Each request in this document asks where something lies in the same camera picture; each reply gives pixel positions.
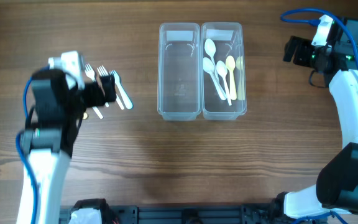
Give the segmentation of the yellow plastic spoon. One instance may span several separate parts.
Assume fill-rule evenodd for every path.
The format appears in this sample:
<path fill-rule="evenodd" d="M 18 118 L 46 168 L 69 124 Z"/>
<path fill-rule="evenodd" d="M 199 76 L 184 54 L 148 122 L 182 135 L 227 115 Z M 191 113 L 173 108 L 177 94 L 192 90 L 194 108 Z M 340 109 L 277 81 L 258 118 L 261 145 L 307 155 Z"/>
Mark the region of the yellow plastic spoon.
<path fill-rule="evenodd" d="M 232 55 L 229 55 L 226 58 L 226 68 L 229 71 L 229 90 L 230 90 L 231 100 L 237 99 L 237 90 L 236 90 L 236 83 L 234 78 L 235 67 L 236 67 L 236 62 L 234 60 L 234 57 Z"/>

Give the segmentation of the white plastic spoon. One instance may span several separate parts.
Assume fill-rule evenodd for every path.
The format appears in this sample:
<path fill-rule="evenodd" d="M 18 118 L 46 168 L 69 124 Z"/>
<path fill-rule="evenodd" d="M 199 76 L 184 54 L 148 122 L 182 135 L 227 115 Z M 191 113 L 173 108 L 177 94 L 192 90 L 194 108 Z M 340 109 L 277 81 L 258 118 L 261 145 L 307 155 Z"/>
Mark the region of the white plastic spoon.
<path fill-rule="evenodd" d="M 204 57 L 203 58 L 203 70 L 208 73 L 213 81 L 214 87 L 218 93 L 218 96 L 221 100 L 226 100 L 227 96 L 222 88 L 222 86 L 219 84 L 219 80 L 215 75 L 215 66 L 213 65 L 212 61 L 209 58 Z"/>
<path fill-rule="evenodd" d="M 222 78 L 222 80 L 224 82 L 224 88 L 225 88 L 225 92 L 226 92 L 227 102 L 228 102 L 228 105 L 231 106 L 232 101 L 231 101 L 230 91 L 229 91 L 229 87 L 228 87 L 227 80 L 226 80 L 226 76 L 227 76 L 226 64 L 221 60 L 218 61 L 216 64 L 216 70 L 217 70 L 218 75 Z"/>
<path fill-rule="evenodd" d="M 214 55 L 216 53 L 215 43 L 211 39 L 206 39 L 205 43 L 204 43 L 204 50 L 207 53 L 207 55 L 211 58 L 211 61 L 213 63 L 213 67 L 214 67 L 214 75 L 215 75 L 216 79 L 219 80 L 218 74 L 216 71 L 216 62 L 214 61 Z"/>

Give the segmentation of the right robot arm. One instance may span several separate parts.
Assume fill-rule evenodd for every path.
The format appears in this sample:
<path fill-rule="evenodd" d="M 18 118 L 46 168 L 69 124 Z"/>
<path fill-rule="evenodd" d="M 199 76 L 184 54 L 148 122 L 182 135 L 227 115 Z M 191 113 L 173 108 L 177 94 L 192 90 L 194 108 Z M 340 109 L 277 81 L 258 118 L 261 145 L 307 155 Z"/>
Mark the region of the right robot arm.
<path fill-rule="evenodd" d="M 273 223 L 321 223 L 330 216 L 358 215 L 358 20 L 322 11 L 308 24 L 317 28 L 314 38 L 291 37 L 283 59 L 322 74 L 336 104 L 342 149 L 314 185 L 272 200 L 268 219 Z"/>

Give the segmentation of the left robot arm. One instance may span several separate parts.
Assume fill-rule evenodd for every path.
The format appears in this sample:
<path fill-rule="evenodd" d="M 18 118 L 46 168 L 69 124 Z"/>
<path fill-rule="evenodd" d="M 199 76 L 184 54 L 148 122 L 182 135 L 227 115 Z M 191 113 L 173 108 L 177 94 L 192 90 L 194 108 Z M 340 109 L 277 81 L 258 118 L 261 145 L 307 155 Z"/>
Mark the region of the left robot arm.
<path fill-rule="evenodd" d="M 58 223 L 65 176 L 87 108 L 116 100 L 114 77 L 84 83 L 61 69 L 39 70 L 31 79 L 35 105 L 16 136 L 24 165 L 18 223 Z"/>

